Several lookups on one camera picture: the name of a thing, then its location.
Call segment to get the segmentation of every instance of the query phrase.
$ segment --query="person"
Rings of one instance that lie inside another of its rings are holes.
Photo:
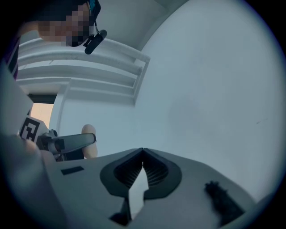
[[[31,16],[21,25],[4,54],[14,79],[18,75],[17,59],[22,35],[36,30],[44,41],[65,42],[67,46],[76,47],[93,33],[100,10],[98,0],[58,0]]]

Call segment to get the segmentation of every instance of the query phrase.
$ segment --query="white pipe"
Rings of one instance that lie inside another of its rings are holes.
[[[32,48],[36,48],[36,47],[40,47],[40,46],[44,46],[44,45],[49,45],[49,46],[61,46],[60,42],[45,42],[42,38],[37,38],[37,39],[33,39],[30,41],[27,41],[21,45],[19,45],[19,54],[32,49]],[[123,54],[126,54],[128,56],[131,56],[133,58],[139,59],[143,62],[148,63],[150,61],[150,57],[143,54],[142,52],[138,51],[137,49],[134,49],[128,45],[110,40],[110,39],[104,39],[102,41],[102,43],[100,44],[100,46],[105,46],[109,49],[112,49],[114,51],[118,51],[121,52]]]
[[[78,50],[42,51],[34,54],[29,54],[19,57],[18,64],[19,66],[22,66],[25,64],[31,64],[40,61],[62,60],[62,59],[83,60],[93,63],[105,64],[114,68],[119,68],[121,70],[130,72],[137,76],[140,75],[142,72],[141,67],[135,64],[126,63],[119,59],[115,59],[100,54],[86,55],[84,52]]]

